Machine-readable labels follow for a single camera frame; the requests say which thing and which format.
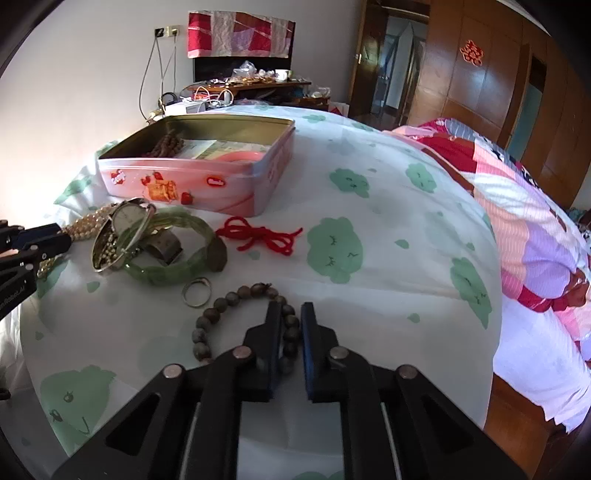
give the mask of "doorway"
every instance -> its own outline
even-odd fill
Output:
[[[427,22],[428,15],[366,6],[349,96],[351,118],[382,130],[406,122],[425,50]],[[364,54],[367,45],[374,51],[372,61]]]

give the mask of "cup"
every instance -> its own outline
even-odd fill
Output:
[[[291,70],[276,70],[275,77],[277,78],[278,82],[287,82],[291,77]]]

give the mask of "watch face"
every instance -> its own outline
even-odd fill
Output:
[[[117,235],[121,235],[136,222],[145,217],[145,209],[133,203],[127,203],[113,214],[113,228]]]

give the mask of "silver ring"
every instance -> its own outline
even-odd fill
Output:
[[[207,287],[207,298],[205,299],[205,301],[203,301],[199,304],[191,304],[187,300],[187,292],[189,291],[191,286],[195,285],[196,283],[200,283],[201,285],[205,285]],[[181,293],[181,296],[183,298],[183,302],[185,302],[185,305],[187,307],[191,307],[192,309],[199,309],[199,308],[203,307],[209,301],[209,299],[212,297],[212,284],[205,277],[195,278],[195,280],[191,280],[189,283],[187,283],[183,287],[183,292]]]

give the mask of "metal screw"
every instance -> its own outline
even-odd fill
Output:
[[[412,365],[403,365],[398,369],[398,373],[405,380],[412,380],[418,375],[418,370]]]
[[[248,358],[251,356],[252,350],[247,347],[246,345],[241,345],[241,346],[237,346],[234,351],[232,352],[232,355],[234,355],[234,358],[238,358],[239,360],[244,360],[245,358]]]
[[[344,346],[334,346],[330,349],[330,357],[335,360],[342,360],[349,355],[349,351]]]
[[[177,378],[181,373],[183,373],[183,367],[177,364],[167,365],[162,370],[162,374],[166,378]]]

